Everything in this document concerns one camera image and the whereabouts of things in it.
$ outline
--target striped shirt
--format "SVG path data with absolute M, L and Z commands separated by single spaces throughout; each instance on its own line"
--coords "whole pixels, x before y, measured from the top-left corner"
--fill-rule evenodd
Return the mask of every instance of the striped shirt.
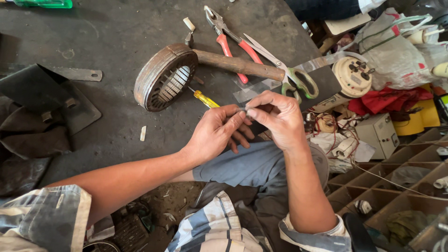
M 31 191 L 0 206 L 0 251 L 82 251 L 91 196 L 76 185 Z M 279 223 L 282 239 L 310 252 L 350 252 L 351 240 L 341 217 L 321 234 L 294 230 L 289 215 Z M 166 252 L 269 252 L 266 237 L 242 228 L 224 192 L 186 216 Z

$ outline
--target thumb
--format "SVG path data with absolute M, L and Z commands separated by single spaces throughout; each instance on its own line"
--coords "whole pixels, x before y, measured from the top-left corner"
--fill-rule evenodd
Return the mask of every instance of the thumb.
M 249 109 L 247 111 L 247 114 L 251 116 L 253 119 L 255 119 L 257 122 L 266 126 L 268 129 L 271 129 L 271 127 L 274 126 L 275 124 L 276 118 L 268 114 L 264 110 L 253 108 Z
M 231 135 L 235 132 L 241 124 L 243 124 L 244 119 L 246 118 L 246 113 L 244 111 L 240 111 L 234 114 L 226 124 L 221 127 L 221 130 L 224 131 L 224 134 Z

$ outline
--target forearm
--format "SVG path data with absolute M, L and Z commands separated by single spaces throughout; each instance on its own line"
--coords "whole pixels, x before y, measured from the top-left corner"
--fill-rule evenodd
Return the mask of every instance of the forearm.
M 336 226 L 333 209 L 322 190 L 308 145 L 284 152 L 289 216 L 297 232 L 316 234 Z
M 194 159 L 180 151 L 171 155 L 113 165 L 48 185 L 76 184 L 92 195 L 90 226 L 144 193 L 196 167 Z

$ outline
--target fingernail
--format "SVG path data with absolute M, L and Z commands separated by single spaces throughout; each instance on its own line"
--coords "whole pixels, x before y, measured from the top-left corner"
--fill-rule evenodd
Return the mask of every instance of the fingernail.
M 246 113 L 244 111 L 238 112 L 238 115 L 241 117 L 241 119 L 246 118 Z
M 250 117 L 255 117 L 256 114 L 257 114 L 257 112 L 253 109 L 247 110 L 247 115 Z

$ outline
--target scissors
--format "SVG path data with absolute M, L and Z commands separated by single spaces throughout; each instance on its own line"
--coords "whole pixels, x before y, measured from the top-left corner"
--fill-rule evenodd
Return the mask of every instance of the scissors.
M 265 58 L 267 58 L 270 62 L 272 62 L 276 67 L 281 68 L 285 71 L 284 79 L 282 81 L 282 88 L 281 93 L 282 95 L 286 96 L 287 91 L 291 91 L 294 94 L 294 97 L 299 102 L 299 104 L 302 102 L 302 99 L 299 96 L 299 93 L 297 89 L 303 91 L 305 93 L 305 96 L 308 99 L 314 99 L 319 95 L 319 89 L 317 88 L 316 82 L 311 78 L 311 76 L 306 73 L 305 71 L 301 69 L 295 69 L 287 67 L 283 62 L 281 62 L 279 59 L 277 59 L 275 56 L 273 56 L 268 50 L 266 50 L 263 46 L 261 46 L 255 39 L 249 37 L 247 34 L 244 33 L 244 36 L 247 37 L 247 39 L 250 41 L 246 41 L 250 47 L 252 47 L 255 51 L 257 51 L 259 54 L 263 55 Z M 313 87 L 313 93 L 310 93 L 308 90 L 308 87 L 305 83 L 303 83 L 298 76 L 303 76 L 304 79 L 309 83 L 310 86 Z M 297 89 L 289 83 L 289 79 L 291 79 Z

